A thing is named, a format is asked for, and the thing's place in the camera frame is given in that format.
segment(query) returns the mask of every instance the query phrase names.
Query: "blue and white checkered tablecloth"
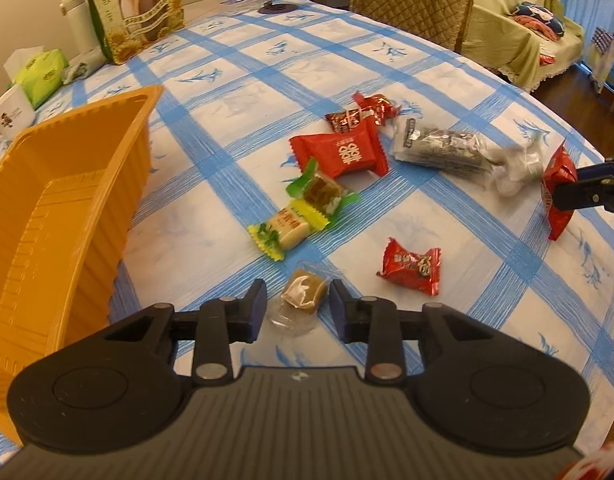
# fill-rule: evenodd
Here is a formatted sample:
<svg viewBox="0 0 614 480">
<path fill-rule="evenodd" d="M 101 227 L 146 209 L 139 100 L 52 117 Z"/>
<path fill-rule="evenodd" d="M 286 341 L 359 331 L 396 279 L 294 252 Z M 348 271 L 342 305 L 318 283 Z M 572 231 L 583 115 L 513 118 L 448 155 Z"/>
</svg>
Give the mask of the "blue and white checkered tablecloth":
<svg viewBox="0 0 614 480">
<path fill-rule="evenodd" d="M 381 179 L 345 183 L 362 200 L 340 224 L 274 263 L 245 227 L 285 206 L 299 170 L 287 139 L 327 131 L 323 116 L 351 94 L 382 92 L 403 111 L 439 126 L 482 132 L 501 145 L 543 136 L 547 159 L 564 140 L 578 166 L 601 156 L 528 94 L 435 44 L 351 12 L 296 0 L 296 12 L 212 16 L 122 66 L 106 66 L 56 94 L 39 120 L 129 89 L 162 83 L 153 113 L 152 170 L 120 265 L 112 320 L 157 301 L 193 310 L 251 281 L 277 294 L 300 260 L 344 274 L 358 294 L 419 309 L 429 298 L 375 275 L 387 238 L 412 251 L 442 249 L 443 301 L 566 361 L 592 393 L 581 450 L 598 447 L 614 418 L 614 215 L 576 212 L 547 240 L 540 186 L 510 199 L 452 176 L 397 162 Z M 389 134 L 382 138 L 389 150 Z M 356 365 L 366 346 L 344 345 L 327 304 L 300 338 L 263 325 L 252 345 L 232 345 L 240 364 Z M 179 372 L 191 370 L 191 346 Z M 405 344 L 409 373 L 421 370 Z M 14 450 L 0 436 L 0 463 Z"/>
</svg>

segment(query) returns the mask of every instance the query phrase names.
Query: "white mug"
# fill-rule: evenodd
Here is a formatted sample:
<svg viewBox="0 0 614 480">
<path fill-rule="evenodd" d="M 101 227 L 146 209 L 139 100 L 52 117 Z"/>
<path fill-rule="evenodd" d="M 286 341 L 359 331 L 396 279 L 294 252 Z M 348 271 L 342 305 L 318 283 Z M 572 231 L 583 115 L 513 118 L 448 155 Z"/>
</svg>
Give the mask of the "white mug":
<svg viewBox="0 0 614 480">
<path fill-rule="evenodd" d="M 36 112 L 20 85 L 13 85 L 0 97 L 0 138 L 14 140 L 34 124 Z"/>
</svg>

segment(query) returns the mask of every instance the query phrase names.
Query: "red candy wrapper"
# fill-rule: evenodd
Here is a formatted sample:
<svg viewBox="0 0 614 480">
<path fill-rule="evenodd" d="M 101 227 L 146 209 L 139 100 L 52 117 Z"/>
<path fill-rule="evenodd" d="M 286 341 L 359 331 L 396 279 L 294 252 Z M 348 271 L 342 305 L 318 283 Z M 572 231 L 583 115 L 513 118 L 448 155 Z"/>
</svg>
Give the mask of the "red candy wrapper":
<svg viewBox="0 0 614 480">
<path fill-rule="evenodd" d="M 561 211 L 557 209 L 552 203 L 552 193 L 554 193 L 554 189 L 557 186 L 576 182 L 577 180 L 576 166 L 574 166 L 567 150 L 561 144 L 552 155 L 541 180 L 543 204 L 545 204 L 547 220 L 551 227 L 549 240 L 558 240 L 558 237 L 565 231 L 565 227 L 567 227 L 574 214 L 574 211 Z"/>
<path fill-rule="evenodd" d="M 390 238 L 383 254 L 383 270 L 377 276 L 399 285 L 437 296 L 440 281 L 440 249 L 425 254 L 410 253 Z"/>
<path fill-rule="evenodd" d="M 385 126 L 385 121 L 396 117 L 401 110 L 400 107 L 392 105 L 383 94 L 363 97 L 360 92 L 356 92 L 352 97 L 360 108 L 325 115 L 325 119 L 337 134 L 348 133 L 366 117 L 372 117 L 377 126 Z"/>
<path fill-rule="evenodd" d="M 331 178 L 360 170 L 385 176 L 389 171 L 378 128 L 372 118 L 363 119 L 348 134 L 296 136 L 289 139 L 289 143 L 301 171 L 312 157 L 318 161 L 322 173 Z"/>
<path fill-rule="evenodd" d="M 401 107 L 391 104 L 383 94 L 363 97 L 360 92 L 356 92 L 352 95 L 352 99 L 358 103 L 361 110 L 373 111 L 373 118 L 377 126 L 385 126 L 388 119 L 393 119 L 401 111 Z"/>
</svg>

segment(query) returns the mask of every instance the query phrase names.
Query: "wooden floor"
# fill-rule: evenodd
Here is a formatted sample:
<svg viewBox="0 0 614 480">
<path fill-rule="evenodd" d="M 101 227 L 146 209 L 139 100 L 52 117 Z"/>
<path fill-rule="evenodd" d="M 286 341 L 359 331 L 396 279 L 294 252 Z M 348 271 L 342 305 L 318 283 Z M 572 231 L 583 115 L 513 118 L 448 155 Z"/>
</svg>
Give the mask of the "wooden floor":
<svg viewBox="0 0 614 480">
<path fill-rule="evenodd" d="M 614 94 L 603 89 L 597 95 L 590 76 L 577 66 L 541 83 L 533 97 L 571 124 L 603 156 L 614 154 Z M 614 440 L 614 425 L 607 435 Z"/>
</svg>

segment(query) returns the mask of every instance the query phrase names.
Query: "white thermos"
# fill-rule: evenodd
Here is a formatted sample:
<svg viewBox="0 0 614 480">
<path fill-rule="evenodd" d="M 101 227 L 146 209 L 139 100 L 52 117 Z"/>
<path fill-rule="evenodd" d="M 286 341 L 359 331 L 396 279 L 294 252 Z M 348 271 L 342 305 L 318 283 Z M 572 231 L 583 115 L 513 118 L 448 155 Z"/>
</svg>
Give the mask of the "white thermos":
<svg viewBox="0 0 614 480">
<path fill-rule="evenodd" d="M 81 54 L 87 54 L 100 46 L 85 0 L 62 0 L 60 10 L 64 16 L 67 16 L 73 39 Z"/>
</svg>

